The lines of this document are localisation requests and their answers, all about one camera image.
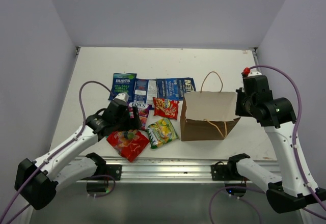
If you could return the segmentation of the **Burts sea salt chips bag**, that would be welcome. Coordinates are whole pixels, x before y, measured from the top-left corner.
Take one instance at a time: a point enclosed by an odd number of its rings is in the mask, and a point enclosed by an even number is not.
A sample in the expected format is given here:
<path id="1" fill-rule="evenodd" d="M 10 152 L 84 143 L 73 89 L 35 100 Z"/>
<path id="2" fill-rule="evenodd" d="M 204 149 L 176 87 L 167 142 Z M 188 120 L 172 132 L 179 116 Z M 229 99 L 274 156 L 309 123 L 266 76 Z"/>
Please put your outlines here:
<path id="1" fill-rule="evenodd" d="M 119 93 L 127 93 L 128 102 L 133 102 L 136 78 L 136 73 L 114 73 L 111 89 L 112 94 L 110 94 L 109 100 L 114 99 Z"/>

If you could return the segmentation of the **brown paper bag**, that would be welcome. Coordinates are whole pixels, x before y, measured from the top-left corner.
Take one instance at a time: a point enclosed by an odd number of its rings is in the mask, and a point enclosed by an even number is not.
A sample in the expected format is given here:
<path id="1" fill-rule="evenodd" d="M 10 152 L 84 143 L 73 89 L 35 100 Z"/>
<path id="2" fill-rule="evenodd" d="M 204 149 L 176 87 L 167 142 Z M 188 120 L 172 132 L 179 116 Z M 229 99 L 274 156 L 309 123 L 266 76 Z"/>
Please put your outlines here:
<path id="1" fill-rule="evenodd" d="M 235 114 L 236 92 L 224 92 L 224 83 L 217 92 L 186 93 L 180 115 L 180 132 L 183 142 L 224 140 L 240 120 Z"/>

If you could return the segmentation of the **blue Kettle chips bag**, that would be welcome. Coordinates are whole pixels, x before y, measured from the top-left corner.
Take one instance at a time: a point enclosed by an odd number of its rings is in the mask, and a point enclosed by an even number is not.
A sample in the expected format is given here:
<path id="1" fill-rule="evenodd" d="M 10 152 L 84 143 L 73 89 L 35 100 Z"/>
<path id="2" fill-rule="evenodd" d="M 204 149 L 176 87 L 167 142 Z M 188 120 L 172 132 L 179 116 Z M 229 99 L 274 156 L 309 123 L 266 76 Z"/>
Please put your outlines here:
<path id="1" fill-rule="evenodd" d="M 161 78 L 156 80 L 158 98 L 182 101 L 184 95 L 195 92 L 196 86 L 194 79 L 185 78 Z"/>

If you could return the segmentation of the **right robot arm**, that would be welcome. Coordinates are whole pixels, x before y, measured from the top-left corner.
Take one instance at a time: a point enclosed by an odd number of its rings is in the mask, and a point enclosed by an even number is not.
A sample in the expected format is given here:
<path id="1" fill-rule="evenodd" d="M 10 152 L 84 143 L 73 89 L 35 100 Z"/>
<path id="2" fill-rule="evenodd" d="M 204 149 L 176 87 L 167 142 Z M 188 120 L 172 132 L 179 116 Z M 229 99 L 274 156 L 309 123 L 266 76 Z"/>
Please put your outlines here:
<path id="1" fill-rule="evenodd" d="M 253 117 L 273 146 L 281 174 L 271 173 L 242 153 L 229 158 L 227 174 L 231 179 L 245 177 L 265 194 L 277 213 L 303 209 L 325 201 L 325 189 L 318 187 L 305 161 L 297 133 L 296 115 L 286 98 L 274 99 L 265 75 L 244 75 L 238 89 L 236 115 Z"/>

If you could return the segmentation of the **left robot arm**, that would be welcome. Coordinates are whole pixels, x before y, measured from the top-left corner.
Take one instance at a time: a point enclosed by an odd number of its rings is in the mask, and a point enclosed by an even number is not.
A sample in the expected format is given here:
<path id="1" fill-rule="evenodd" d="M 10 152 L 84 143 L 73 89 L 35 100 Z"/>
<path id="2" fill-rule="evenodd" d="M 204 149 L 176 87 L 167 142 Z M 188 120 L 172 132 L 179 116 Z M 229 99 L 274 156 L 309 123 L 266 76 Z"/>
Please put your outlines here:
<path id="1" fill-rule="evenodd" d="M 105 162 L 96 153 L 87 154 L 79 162 L 72 160 L 112 132 L 141 126 L 137 107 L 130 107 L 121 99 L 111 100 L 101 112 L 88 116 L 73 135 L 50 152 L 34 161 L 26 158 L 18 165 L 14 188 L 34 209 L 47 206 L 57 191 L 75 181 L 104 178 Z"/>

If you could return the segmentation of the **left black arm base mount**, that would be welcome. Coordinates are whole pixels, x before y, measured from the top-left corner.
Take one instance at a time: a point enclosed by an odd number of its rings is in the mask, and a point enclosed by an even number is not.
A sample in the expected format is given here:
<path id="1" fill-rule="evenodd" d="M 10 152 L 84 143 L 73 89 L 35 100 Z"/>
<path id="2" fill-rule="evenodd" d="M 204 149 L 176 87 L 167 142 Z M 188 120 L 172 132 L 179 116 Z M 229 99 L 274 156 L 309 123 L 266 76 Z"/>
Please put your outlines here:
<path id="1" fill-rule="evenodd" d="M 109 175 L 113 177 L 116 181 L 120 181 L 122 174 L 122 165 L 120 164 L 106 164 L 100 170 L 103 175 Z"/>

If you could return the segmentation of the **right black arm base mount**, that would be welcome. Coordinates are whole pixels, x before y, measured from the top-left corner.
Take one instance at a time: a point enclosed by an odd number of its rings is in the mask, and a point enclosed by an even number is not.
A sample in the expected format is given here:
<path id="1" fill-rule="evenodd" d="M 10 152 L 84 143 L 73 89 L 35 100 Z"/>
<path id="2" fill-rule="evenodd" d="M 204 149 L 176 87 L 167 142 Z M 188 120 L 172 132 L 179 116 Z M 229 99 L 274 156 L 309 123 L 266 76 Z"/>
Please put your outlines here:
<path id="1" fill-rule="evenodd" d="M 218 161 L 210 166 L 212 181 L 236 181 L 238 176 L 231 173 L 228 165 L 223 161 Z"/>

